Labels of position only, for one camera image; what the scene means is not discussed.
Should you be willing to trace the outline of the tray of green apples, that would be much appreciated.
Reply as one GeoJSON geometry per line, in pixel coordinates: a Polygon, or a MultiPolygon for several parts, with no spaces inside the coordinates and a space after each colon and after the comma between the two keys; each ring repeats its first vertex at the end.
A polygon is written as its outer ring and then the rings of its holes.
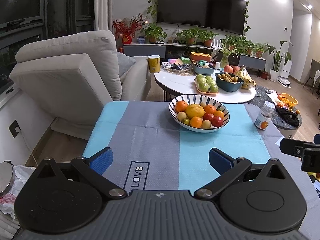
{"type": "Polygon", "coordinates": [[[215,95],[219,92],[216,81],[210,75],[198,74],[196,75],[194,82],[197,91],[202,94],[215,95]]]}

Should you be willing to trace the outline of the glass jar orange label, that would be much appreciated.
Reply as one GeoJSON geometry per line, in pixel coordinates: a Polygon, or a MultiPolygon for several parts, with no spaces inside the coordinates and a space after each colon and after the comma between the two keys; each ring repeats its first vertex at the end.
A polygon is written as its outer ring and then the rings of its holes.
{"type": "Polygon", "coordinates": [[[261,130],[267,129],[272,115],[275,110],[275,105],[269,101],[265,101],[263,107],[260,109],[259,114],[254,122],[255,126],[261,130]]]}

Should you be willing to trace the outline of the small orange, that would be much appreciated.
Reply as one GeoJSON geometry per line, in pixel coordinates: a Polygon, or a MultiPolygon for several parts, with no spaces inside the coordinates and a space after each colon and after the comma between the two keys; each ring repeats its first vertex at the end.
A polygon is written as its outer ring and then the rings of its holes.
{"type": "Polygon", "coordinates": [[[220,117],[221,119],[224,119],[225,114],[224,114],[223,111],[217,110],[217,111],[214,112],[214,116],[218,116],[218,117],[220,117]]]}

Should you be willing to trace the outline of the blue grey striped tablecloth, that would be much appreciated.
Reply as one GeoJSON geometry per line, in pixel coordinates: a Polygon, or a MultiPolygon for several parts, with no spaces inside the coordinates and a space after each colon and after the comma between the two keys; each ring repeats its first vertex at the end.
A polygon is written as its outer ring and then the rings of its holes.
{"type": "Polygon", "coordinates": [[[212,133],[193,132],[179,125],[166,102],[110,102],[97,120],[84,151],[90,157],[105,147],[113,151],[105,177],[126,191],[196,189],[217,178],[209,151],[218,148],[233,158],[256,164],[278,158],[303,194],[308,210],[300,231],[319,239],[319,197],[299,159],[279,150],[281,133],[270,124],[254,125],[259,108],[228,104],[228,124],[212,133]]]}

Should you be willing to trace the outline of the red apple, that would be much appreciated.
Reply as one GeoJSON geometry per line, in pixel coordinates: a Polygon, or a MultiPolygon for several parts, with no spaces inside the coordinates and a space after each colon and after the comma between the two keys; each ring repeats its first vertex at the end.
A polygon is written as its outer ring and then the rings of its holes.
{"type": "Polygon", "coordinates": [[[225,73],[231,73],[231,74],[233,74],[234,69],[233,69],[232,66],[230,66],[230,65],[227,64],[227,65],[225,65],[223,71],[224,71],[225,73]]]}

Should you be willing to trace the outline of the beige sofa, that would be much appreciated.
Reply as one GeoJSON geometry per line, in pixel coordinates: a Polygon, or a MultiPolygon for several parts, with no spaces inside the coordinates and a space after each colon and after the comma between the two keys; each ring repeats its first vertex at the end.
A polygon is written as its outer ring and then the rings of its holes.
{"type": "Polygon", "coordinates": [[[45,112],[51,129],[87,140],[104,106],[144,101],[151,88],[148,59],[119,76],[117,46],[108,30],[88,31],[26,44],[10,78],[45,112]]]}

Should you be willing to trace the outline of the white robot vacuum dock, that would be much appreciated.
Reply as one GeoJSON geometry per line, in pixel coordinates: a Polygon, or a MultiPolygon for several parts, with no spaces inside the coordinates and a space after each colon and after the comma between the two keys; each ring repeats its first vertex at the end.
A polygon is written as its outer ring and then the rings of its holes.
{"type": "Polygon", "coordinates": [[[278,82],[285,87],[290,87],[291,83],[289,81],[289,74],[292,66],[292,61],[288,60],[286,64],[283,58],[281,65],[279,67],[278,82]]]}

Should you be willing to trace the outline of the grey cushion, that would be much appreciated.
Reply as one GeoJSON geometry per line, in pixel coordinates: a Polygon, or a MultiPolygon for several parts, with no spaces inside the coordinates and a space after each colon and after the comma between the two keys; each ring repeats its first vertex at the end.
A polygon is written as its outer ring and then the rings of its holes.
{"type": "Polygon", "coordinates": [[[123,76],[135,63],[136,60],[132,57],[126,56],[121,52],[117,52],[119,76],[123,76]]]}

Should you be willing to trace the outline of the red tomato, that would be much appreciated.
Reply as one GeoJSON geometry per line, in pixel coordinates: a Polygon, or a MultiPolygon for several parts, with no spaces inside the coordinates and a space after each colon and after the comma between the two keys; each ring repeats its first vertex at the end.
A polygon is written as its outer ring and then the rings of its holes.
{"type": "Polygon", "coordinates": [[[209,121],[212,121],[214,119],[214,115],[212,113],[206,113],[204,116],[203,116],[203,120],[209,120],[209,121]]]}
{"type": "Polygon", "coordinates": [[[220,116],[215,116],[211,119],[211,123],[214,127],[221,127],[223,125],[223,118],[220,116]]]}

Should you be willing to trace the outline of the large front orange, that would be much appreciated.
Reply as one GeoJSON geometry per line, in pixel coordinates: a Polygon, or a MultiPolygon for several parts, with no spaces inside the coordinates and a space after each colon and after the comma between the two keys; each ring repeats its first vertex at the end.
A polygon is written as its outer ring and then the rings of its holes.
{"type": "Polygon", "coordinates": [[[178,101],[178,102],[176,102],[176,105],[175,105],[175,111],[177,113],[184,112],[188,106],[189,105],[187,102],[185,102],[183,100],[178,101]]]}

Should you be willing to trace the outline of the tall leafy floor plant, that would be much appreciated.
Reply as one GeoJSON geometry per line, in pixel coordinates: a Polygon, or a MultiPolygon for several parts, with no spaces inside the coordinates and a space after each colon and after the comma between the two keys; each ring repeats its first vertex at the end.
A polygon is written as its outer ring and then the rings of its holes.
{"type": "Polygon", "coordinates": [[[266,44],[266,49],[264,52],[268,53],[269,55],[273,55],[272,67],[270,69],[270,80],[273,82],[277,81],[277,78],[279,76],[280,65],[283,59],[284,59],[284,65],[286,65],[288,61],[291,61],[290,52],[281,51],[283,44],[286,44],[286,43],[288,43],[290,46],[293,46],[293,44],[290,41],[280,41],[279,49],[277,49],[275,46],[272,46],[270,44],[266,44]]]}

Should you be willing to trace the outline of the white blue striped bowl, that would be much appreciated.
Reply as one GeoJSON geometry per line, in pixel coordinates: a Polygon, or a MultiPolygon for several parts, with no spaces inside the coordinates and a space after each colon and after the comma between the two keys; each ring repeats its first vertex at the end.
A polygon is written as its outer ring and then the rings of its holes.
{"type": "Polygon", "coordinates": [[[201,94],[181,95],[169,102],[169,113],[182,127],[210,133],[225,127],[229,110],[220,102],[201,94]]]}

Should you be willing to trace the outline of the light blue snack basket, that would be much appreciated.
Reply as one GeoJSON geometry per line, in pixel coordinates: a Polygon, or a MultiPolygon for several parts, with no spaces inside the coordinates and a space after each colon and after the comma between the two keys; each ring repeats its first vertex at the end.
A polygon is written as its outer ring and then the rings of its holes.
{"type": "Polygon", "coordinates": [[[196,62],[193,63],[192,68],[196,74],[212,75],[214,73],[214,68],[210,67],[210,64],[201,66],[198,62],[196,62]]]}

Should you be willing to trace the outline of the dark teal longan bowl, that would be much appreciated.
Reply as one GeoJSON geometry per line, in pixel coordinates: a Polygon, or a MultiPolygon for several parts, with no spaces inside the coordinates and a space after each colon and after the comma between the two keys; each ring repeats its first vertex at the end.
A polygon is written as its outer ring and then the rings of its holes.
{"type": "Polygon", "coordinates": [[[242,78],[231,73],[220,72],[215,77],[217,86],[226,92],[236,92],[244,84],[242,78]]]}

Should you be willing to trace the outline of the potted plant left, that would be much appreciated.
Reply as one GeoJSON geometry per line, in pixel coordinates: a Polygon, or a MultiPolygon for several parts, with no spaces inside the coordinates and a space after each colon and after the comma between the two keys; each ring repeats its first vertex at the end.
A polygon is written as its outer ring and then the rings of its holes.
{"type": "Polygon", "coordinates": [[[163,28],[154,23],[149,23],[148,26],[142,28],[140,32],[144,33],[149,43],[152,44],[155,44],[157,41],[164,41],[167,38],[167,33],[163,31],[163,28]]]}

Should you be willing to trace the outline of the red flower arrangement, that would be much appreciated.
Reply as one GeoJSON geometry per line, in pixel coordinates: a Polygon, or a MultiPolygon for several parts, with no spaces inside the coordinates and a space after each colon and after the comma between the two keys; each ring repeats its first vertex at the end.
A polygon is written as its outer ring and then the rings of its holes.
{"type": "Polygon", "coordinates": [[[144,27],[145,21],[146,17],[139,13],[132,18],[112,20],[112,28],[115,36],[121,39],[122,44],[131,44],[135,33],[144,27]]]}

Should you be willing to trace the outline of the white oval coffee table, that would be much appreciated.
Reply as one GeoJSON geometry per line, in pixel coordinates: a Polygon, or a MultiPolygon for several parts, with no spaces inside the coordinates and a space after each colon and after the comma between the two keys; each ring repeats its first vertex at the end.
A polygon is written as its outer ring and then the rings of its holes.
{"type": "Polygon", "coordinates": [[[256,90],[239,88],[236,91],[228,92],[217,85],[219,78],[214,70],[211,76],[208,75],[180,75],[162,69],[155,74],[155,81],[164,90],[164,100],[168,101],[172,96],[183,94],[199,94],[211,97],[221,103],[246,103],[254,99],[256,90]]]}

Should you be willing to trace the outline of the wall power socket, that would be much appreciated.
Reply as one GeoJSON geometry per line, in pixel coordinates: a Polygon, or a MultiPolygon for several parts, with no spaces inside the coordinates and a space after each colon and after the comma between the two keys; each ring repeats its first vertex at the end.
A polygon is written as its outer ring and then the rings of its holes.
{"type": "Polygon", "coordinates": [[[14,120],[13,123],[9,126],[9,131],[10,131],[13,138],[17,137],[20,130],[21,129],[19,127],[17,120],[14,120]]]}

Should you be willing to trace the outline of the tv cabinet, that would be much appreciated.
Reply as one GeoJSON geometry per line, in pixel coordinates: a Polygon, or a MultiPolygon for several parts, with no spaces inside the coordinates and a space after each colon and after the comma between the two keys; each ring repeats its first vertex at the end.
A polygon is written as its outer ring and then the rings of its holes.
{"type": "MultiPolygon", "coordinates": [[[[150,56],[159,55],[163,60],[178,59],[179,57],[190,57],[191,52],[209,54],[212,58],[217,54],[216,61],[220,62],[223,53],[215,48],[205,46],[187,46],[180,43],[139,44],[131,43],[123,45],[123,53],[127,56],[150,56]]],[[[233,66],[246,66],[248,69],[264,70],[266,60],[255,56],[239,54],[229,55],[229,64],[233,66]]]]}

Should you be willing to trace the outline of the black television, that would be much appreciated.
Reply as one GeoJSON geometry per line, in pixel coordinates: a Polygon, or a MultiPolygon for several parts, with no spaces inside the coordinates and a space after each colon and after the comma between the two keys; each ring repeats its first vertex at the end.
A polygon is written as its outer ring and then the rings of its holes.
{"type": "Polygon", "coordinates": [[[157,22],[194,25],[242,35],[247,0],[158,0],[157,22]]]}

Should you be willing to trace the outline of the vase with green plant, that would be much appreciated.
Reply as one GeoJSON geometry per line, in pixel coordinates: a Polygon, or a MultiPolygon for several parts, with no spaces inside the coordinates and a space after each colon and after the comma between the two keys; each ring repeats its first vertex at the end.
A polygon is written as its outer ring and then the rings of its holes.
{"type": "Polygon", "coordinates": [[[222,53],[222,59],[220,60],[220,68],[224,68],[226,65],[229,65],[229,57],[237,57],[238,56],[238,51],[237,47],[232,45],[228,45],[225,42],[221,42],[221,49],[222,53]]]}

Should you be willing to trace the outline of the metal lid glass jar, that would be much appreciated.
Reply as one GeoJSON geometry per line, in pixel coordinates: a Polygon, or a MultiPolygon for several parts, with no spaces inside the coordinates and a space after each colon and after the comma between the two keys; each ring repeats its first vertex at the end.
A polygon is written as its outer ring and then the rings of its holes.
{"type": "Polygon", "coordinates": [[[15,172],[10,163],[0,163],[0,197],[5,196],[11,189],[15,180],[15,172]]]}

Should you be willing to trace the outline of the banana bunch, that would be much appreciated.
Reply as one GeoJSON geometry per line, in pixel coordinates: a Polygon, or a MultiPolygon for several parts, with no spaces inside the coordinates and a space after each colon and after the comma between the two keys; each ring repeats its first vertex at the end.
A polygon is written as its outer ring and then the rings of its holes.
{"type": "Polygon", "coordinates": [[[249,90],[250,88],[255,88],[257,86],[255,81],[250,77],[245,66],[240,67],[240,69],[235,72],[235,75],[244,81],[240,88],[249,90]]]}

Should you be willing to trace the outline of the orange box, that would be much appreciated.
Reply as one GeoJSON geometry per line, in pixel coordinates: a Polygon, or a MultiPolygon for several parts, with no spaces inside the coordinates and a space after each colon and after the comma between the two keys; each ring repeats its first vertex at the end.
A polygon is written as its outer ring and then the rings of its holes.
{"type": "Polygon", "coordinates": [[[193,61],[207,61],[210,62],[212,59],[212,56],[209,54],[205,54],[205,53],[196,53],[196,52],[191,52],[190,54],[190,59],[193,61]]]}

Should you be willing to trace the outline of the small green fruit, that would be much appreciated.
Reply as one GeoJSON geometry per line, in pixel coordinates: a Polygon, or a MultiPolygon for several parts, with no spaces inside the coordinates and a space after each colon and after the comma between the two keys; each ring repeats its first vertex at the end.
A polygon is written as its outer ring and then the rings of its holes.
{"type": "Polygon", "coordinates": [[[185,119],[183,120],[183,123],[184,123],[185,125],[190,125],[190,120],[187,119],[187,118],[185,118],[185,119]]]}

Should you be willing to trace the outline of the dark marble round table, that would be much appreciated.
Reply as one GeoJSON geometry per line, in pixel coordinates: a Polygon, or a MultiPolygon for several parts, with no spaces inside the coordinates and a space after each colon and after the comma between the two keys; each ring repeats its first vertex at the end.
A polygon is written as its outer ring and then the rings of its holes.
{"type": "Polygon", "coordinates": [[[297,127],[292,126],[291,124],[288,124],[286,120],[279,114],[278,112],[279,107],[268,96],[268,93],[267,93],[268,89],[263,86],[257,86],[255,88],[255,91],[256,91],[255,97],[252,100],[250,100],[248,103],[255,105],[259,108],[263,107],[263,104],[265,101],[271,102],[273,105],[275,105],[275,110],[272,115],[271,121],[284,137],[286,137],[287,139],[293,139],[298,129],[302,125],[301,115],[297,114],[297,118],[299,122],[297,127]]]}

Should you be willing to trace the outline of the yellow fruit basket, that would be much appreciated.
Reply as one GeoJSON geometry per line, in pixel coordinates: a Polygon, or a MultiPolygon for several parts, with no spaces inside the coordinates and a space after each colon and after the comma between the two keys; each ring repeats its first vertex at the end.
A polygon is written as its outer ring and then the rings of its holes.
{"type": "Polygon", "coordinates": [[[292,97],[290,94],[281,93],[278,94],[277,98],[282,101],[289,109],[293,109],[296,105],[298,105],[298,101],[292,97]]]}

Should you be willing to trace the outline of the yellow tin can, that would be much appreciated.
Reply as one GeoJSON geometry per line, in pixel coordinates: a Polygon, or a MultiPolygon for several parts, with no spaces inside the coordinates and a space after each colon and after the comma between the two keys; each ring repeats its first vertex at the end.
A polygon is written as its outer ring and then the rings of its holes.
{"type": "Polygon", "coordinates": [[[161,57],[159,55],[148,56],[148,64],[150,73],[159,73],[161,71],[161,57]]]}

